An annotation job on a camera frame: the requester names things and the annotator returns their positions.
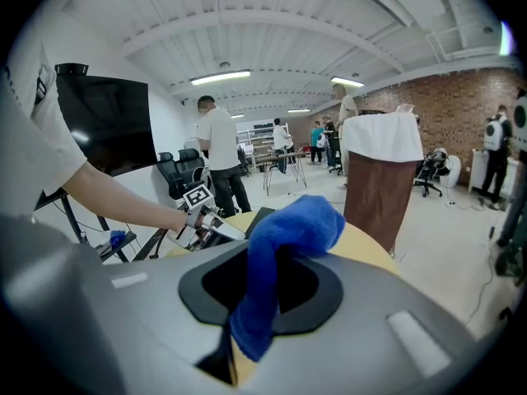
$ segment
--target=brick wall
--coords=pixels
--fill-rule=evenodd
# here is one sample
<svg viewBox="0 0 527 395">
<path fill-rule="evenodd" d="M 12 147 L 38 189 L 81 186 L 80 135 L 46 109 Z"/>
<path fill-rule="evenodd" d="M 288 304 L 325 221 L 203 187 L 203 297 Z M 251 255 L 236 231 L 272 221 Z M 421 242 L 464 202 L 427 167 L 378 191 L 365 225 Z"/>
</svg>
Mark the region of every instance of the brick wall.
<svg viewBox="0 0 527 395">
<path fill-rule="evenodd" d="M 387 113 L 395 111 L 399 104 L 414 104 L 414 112 L 421 117 L 423 150 L 444 147 L 449 154 L 458 156 L 461 160 L 459 182 L 467 185 L 470 173 L 466 167 L 472 164 L 472 150 L 483 147 L 485 118 L 494 115 L 499 104 L 504 104 L 511 119 L 519 86 L 526 88 L 527 83 L 517 72 L 489 68 L 415 79 L 358 96 L 355 102 L 358 109 L 381 109 Z M 324 114 L 337 119 L 338 107 L 288 119 L 296 142 L 309 136 L 315 119 L 321 119 Z"/>
</svg>

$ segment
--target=ceiling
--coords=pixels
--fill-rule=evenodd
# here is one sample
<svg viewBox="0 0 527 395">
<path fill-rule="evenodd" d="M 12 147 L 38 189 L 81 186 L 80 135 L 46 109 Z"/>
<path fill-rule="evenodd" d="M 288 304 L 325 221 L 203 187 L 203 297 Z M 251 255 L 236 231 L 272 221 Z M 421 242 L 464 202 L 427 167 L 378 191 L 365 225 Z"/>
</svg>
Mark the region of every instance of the ceiling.
<svg viewBox="0 0 527 395">
<path fill-rule="evenodd" d="M 435 72 L 515 63 L 497 56 L 501 25 L 481 0 L 71 3 L 70 16 L 177 100 L 212 95 L 243 120 L 331 105 L 333 76 L 363 82 L 356 95 Z M 189 82 L 236 69 L 250 69 L 250 78 Z"/>
</svg>

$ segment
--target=blue towel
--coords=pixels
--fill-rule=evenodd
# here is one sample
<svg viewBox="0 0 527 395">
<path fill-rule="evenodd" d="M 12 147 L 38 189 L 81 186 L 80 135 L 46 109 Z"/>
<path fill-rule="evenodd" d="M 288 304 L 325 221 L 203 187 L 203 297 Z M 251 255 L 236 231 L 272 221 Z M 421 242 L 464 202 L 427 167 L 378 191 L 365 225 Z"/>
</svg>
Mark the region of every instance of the blue towel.
<svg viewBox="0 0 527 395">
<path fill-rule="evenodd" d="M 327 251 L 337 243 L 344 224 L 343 216 L 325 198 L 305 195 L 254 228 L 247 255 L 247 293 L 229 318 L 231 334 L 249 359 L 259 361 L 273 338 L 278 247 L 296 244 Z"/>
</svg>

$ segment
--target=person in teal shirt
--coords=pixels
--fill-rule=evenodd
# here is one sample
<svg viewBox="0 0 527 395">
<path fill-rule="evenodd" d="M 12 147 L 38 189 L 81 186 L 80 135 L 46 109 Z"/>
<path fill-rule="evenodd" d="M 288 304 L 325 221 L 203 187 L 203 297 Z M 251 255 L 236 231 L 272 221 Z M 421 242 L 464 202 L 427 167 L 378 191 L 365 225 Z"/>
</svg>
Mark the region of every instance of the person in teal shirt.
<svg viewBox="0 0 527 395">
<path fill-rule="evenodd" d="M 322 163 L 322 148 L 319 148 L 316 146 L 316 142 L 319 140 L 319 137 L 323 133 L 323 129 L 320 126 L 320 121 L 315 121 L 315 128 L 311 131 L 311 162 L 310 165 L 313 165 L 315 163 L 315 154 L 318 156 L 318 162 L 317 165 L 320 165 Z"/>
</svg>

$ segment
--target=floor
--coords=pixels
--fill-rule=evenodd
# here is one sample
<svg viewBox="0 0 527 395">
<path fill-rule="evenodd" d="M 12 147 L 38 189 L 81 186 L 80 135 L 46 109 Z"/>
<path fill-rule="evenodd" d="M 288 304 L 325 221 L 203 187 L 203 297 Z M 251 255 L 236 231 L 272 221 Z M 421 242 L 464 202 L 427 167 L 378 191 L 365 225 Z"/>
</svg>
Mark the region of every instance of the floor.
<svg viewBox="0 0 527 395">
<path fill-rule="evenodd" d="M 316 194 L 325 196 L 343 212 L 346 192 L 338 186 L 344 183 L 344 177 L 330 174 L 324 165 L 302 164 L 307 188 L 292 175 L 275 171 L 267 196 L 262 174 L 244 177 L 253 210 L 280 209 L 302 194 Z M 413 189 L 394 260 L 404 280 L 449 310 L 480 338 L 494 329 L 500 311 L 514 306 L 520 293 L 510 279 L 494 276 L 489 266 L 491 252 L 492 264 L 496 256 L 496 246 L 489 244 L 489 230 L 495 226 L 497 238 L 506 213 L 481 208 L 476 194 L 468 194 L 466 188 L 458 186 L 448 193 L 442 190 L 443 197 L 432 190 L 424 198 L 421 189 Z M 488 281 L 478 306 L 480 292 Z"/>
</svg>

